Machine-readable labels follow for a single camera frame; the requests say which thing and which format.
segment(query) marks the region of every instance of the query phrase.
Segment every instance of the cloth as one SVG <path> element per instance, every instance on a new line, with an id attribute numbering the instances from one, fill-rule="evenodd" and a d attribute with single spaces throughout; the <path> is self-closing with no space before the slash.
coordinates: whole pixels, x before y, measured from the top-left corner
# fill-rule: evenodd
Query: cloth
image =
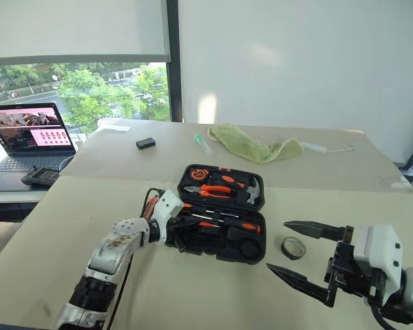
<path id="1" fill-rule="evenodd" d="M 213 141 L 221 141 L 231 153 L 258 164 L 265 164 L 274 160 L 285 160 L 303 153 L 301 144 L 294 138 L 269 146 L 254 140 L 232 124 L 209 127 L 208 137 Z"/>

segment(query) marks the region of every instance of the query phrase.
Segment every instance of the calculator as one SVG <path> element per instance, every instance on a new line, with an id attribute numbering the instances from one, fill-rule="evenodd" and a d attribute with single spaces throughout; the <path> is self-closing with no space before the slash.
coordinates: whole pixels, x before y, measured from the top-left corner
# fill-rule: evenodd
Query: calculator
<path id="1" fill-rule="evenodd" d="M 42 184 L 44 186 L 51 186 L 59 178 L 59 170 L 51 170 L 48 168 L 40 168 L 33 170 L 21 178 L 24 184 Z"/>

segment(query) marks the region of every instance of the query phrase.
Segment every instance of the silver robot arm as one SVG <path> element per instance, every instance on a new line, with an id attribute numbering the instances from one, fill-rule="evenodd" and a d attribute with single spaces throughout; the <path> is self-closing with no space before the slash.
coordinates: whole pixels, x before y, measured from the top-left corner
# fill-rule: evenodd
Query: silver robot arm
<path id="1" fill-rule="evenodd" d="M 167 190 L 155 204 L 149 221 L 145 218 L 117 221 L 94 250 L 54 329 L 102 329 L 132 255 L 149 243 L 165 243 L 167 222 L 182 207 L 183 202 Z"/>
<path id="2" fill-rule="evenodd" d="M 401 240 L 391 225 L 360 227 L 355 245 L 350 244 L 350 226 L 338 228 L 312 221 L 289 221 L 284 225 L 306 236 L 337 242 L 324 276 L 327 288 L 289 269 L 266 264 L 284 282 L 329 307 L 334 306 L 337 289 L 363 297 L 377 322 L 387 330 L 394 327 L 384 318 L 413 323 L 413 268 L 402 268 Z"/>

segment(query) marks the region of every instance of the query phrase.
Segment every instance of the open tool case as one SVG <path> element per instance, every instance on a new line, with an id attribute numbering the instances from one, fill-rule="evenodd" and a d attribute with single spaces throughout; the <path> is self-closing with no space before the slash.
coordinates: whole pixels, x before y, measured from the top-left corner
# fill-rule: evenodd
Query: open tool case
<path id="1" fill-rule="evenodd" d="M 259 175 L 194 164 L 185 169 L 178 192 L 185 207 L 167 226 L 167 245 L 225 261 L 263 259 L 266 226 L 258 212 L 264 205 Z"/>

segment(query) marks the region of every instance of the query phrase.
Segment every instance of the orange pliers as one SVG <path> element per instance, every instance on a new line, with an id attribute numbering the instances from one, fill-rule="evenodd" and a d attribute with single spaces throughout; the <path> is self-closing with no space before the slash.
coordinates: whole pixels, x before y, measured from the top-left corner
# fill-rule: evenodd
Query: orange pliers
<path id="1" fill-rule="evenodd" d="M 229 198 L 230 196 L 226 195 L 214 195 L 212 192 L 226 193 L 231 194 L 231 188 L 224 186 L 208 186 L 206 184 L 201 185 L 200 187 L 190 186 L 184 187 L 186 191 L 190 193 L 199 193 L 202 197 L 217 197 L 217 198 Z"/>

